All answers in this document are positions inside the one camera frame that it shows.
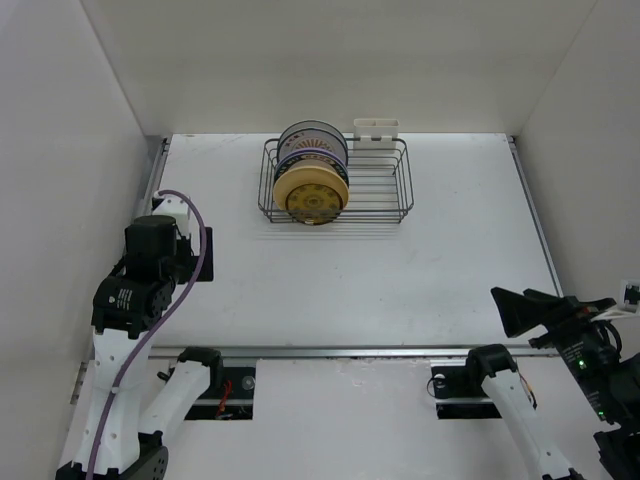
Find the beige plastic plate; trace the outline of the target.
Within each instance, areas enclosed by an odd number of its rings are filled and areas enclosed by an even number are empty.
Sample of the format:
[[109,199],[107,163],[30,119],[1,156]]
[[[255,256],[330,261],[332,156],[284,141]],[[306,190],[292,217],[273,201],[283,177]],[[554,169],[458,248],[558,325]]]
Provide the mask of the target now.
[[288,194],[296,187],[307,184],[319,184],[333,188],[343,200],[342,211],[347,206],[349,201],[349,187],[346,183],[336,173],[325,168],[312,166],[292,169],[275,181],[273,199],[276,206],[281,211],[289,214],[285,210]]

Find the small yellow patterned plate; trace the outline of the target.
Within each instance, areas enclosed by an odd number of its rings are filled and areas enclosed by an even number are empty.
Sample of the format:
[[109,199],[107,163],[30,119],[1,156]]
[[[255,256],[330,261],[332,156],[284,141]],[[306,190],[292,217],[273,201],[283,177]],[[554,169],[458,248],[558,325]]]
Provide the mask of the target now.
[[285,210],[294,220],[313,226],[333,222],[342,209],[341,196],[333,188],[319,184],[296,187],[285,203]]

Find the white plate blue rim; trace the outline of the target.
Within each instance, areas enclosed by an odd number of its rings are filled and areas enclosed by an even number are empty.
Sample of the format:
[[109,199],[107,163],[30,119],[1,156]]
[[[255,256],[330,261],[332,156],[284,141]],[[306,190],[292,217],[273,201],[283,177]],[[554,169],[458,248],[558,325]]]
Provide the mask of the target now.
[[275,167],[274,179],[284,173],[302,167],[320,167],[336,173],[347,186],[350,185],[347,163],[337,155],[321,149],[301,149],[279,160]]

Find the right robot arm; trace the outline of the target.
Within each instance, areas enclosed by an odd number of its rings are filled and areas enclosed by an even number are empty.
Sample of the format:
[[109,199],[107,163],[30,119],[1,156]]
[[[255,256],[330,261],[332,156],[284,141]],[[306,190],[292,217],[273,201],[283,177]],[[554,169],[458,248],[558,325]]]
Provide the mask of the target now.
[[527,479],[581,479],[585,459],[573,462],[571,440],[605,423],[594,435],[595,460],[609,479],[639,476],[639,357],[625,354],[615,321],[631,316],[612,298],[579,300],[527,289],[491,291],[505,334],[531,330],[534,349],[556,358],[521,368],[509,349],[492,344],[469,351],[463,381],[485,394],[504,421]]

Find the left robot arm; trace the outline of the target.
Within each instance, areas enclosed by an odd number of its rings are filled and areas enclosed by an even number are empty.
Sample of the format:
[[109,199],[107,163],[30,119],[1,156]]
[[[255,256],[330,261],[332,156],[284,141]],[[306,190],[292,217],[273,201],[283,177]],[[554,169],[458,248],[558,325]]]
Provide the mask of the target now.
[[191,346],[151,405],[141,406],[153,335],[186,298],[173,295],[176,287],[213,279],[213,231],[202,225],[199,236],[195,253],[187,221],[166,214],[126,228],[125,252],[93,299],[95,371],[81,445],[57,478],[164,478],[168,440],[200,396],[223,387],[220,352]]

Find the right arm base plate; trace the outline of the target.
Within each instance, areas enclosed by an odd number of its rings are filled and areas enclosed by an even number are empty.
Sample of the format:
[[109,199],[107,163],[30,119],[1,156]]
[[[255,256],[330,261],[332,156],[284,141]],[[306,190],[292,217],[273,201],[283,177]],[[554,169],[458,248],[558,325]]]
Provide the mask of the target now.
[[537,399],[508,358],[469,357],[460,365],[436,365],[428,385],[440,420],[503,419],[511,426],[538,420]]

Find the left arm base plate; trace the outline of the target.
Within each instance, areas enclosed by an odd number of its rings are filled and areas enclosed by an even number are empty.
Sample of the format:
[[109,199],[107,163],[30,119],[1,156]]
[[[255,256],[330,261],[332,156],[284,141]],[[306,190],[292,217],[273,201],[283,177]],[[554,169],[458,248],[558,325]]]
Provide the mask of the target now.
[[256,366],[225,367],[219,386],[211,386],[188,411],[188,421],[253,419]]

